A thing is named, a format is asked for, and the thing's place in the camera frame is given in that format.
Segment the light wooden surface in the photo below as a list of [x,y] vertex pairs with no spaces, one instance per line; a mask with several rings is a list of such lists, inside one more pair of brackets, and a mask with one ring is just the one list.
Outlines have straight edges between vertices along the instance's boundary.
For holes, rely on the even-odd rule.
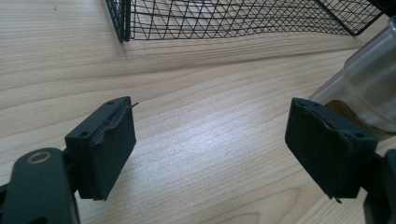
[[130,95],[137,145],[105,203],[78,200],[82,223],[363,223],[363,190],[330,201],[283,138],[291,97],[308,98],[386,23],[357,38],[120,44],[105,1],[3,0],[0,185],[18,157],[64,148],[96,107]]

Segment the black wire mesh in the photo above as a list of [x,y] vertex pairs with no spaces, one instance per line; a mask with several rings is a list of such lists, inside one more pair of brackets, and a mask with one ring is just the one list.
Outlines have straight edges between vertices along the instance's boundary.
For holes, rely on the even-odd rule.
[[106,1],[116,11],[112,14],[109,7],[113,22],[119,21],[114,25],[120,41],[224,38],[272,32],[359,35],[382,14],[371,2],[361,0]]

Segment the transparent plastic bottle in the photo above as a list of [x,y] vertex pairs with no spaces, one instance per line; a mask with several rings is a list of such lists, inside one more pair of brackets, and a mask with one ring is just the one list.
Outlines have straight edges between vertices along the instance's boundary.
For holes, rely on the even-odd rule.
[[396,134],[396,16],[310,100],[342,102],[367,126]]

